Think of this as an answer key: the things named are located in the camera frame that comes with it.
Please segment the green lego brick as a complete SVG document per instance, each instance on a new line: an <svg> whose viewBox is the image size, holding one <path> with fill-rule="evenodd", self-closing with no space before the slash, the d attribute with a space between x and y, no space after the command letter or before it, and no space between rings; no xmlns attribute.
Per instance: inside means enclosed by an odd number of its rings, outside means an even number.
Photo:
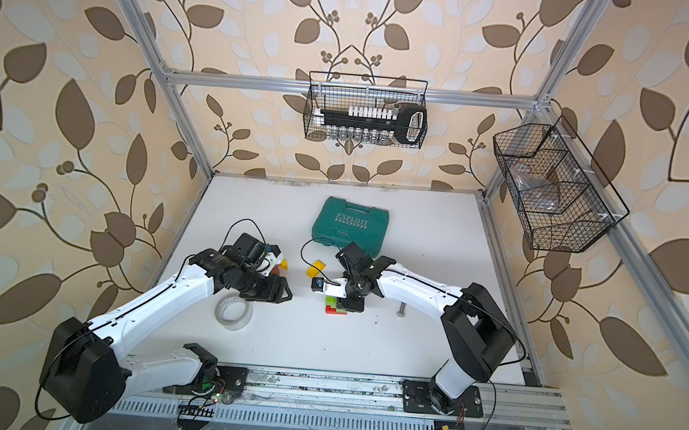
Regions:
<svg viewBox="0 0 689 430"><path fill-rule="evenodd" d="M327 311L336 311L336 310L338 310L337 306L338 306L338 301L337 301L336 297L328 296L326 298L325 307L326 307Z"/></svg>

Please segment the red lego brick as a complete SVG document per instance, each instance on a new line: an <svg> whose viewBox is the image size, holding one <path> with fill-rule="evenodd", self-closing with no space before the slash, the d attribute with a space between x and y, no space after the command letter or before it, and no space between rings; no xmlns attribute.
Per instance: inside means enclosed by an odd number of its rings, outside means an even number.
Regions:
<svg viewBox="0 0 689 430"><path fill-rule="evenodd" d="M330 306L325 307L325 313L328 315L335 315L335 316L345 316L347 315L347 311L345 310L340 310L340 308L334 308Z"/></svg>

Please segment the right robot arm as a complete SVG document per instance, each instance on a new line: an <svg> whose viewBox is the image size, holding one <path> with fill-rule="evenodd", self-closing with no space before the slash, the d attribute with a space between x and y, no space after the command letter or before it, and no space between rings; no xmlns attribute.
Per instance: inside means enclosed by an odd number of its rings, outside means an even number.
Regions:
<svg viewBox="0 0 689 430"><path fill-rule="evenodd" d="M336 254L342 277L320 289L347 312L364 310L367 296L397 300L437 319L451 360L430 381L434 402L456 402L469 387L491 379L518 341L514 328L485 287L465 289L412 273L393 258L368 256L355 243Z"/></svg>

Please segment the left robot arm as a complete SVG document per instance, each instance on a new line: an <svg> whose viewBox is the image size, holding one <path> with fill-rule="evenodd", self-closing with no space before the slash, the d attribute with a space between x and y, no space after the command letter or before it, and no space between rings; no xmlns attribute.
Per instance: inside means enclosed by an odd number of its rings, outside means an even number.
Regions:
<svg viewBox="0 0 689 430"><path fill-rule="evenodd" d="M39 393L48 393L80 424L101 418L122 399L165 387L190 386L215 399L225 382L218 358L195 342L160 355L133 350L194 304L223 290L242 300L281 304L293 295L276 269L284 260L276 245L245 233L233 245L185 258L177 273L126 305L81 322L63 321L51 336Z"/></svg>

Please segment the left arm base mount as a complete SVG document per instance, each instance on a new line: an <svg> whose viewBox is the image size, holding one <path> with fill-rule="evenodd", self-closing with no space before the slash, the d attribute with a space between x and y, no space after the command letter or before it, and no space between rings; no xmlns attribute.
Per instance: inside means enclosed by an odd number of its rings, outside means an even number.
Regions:
<svg viewBox="0 0 689 430"><path fill-rule="evenodd" d="M199 372L187 385L166 386L163 393L199 396L231 404L242 396L246 388L249 369L245 367L217 365Z"/></svg>

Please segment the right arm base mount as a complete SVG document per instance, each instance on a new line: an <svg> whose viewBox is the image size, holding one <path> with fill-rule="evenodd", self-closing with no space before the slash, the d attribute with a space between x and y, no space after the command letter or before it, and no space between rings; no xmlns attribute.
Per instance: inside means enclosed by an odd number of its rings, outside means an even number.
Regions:
<svg viewBox="0 0 689 430"><path fill-rule="evenodd" d="M480 391L476 386L468 387L459 397L446 395L433 381L406 379L400 383L403 393L403 409L406 413L440 416L460 415L482 418Z"/></svg>

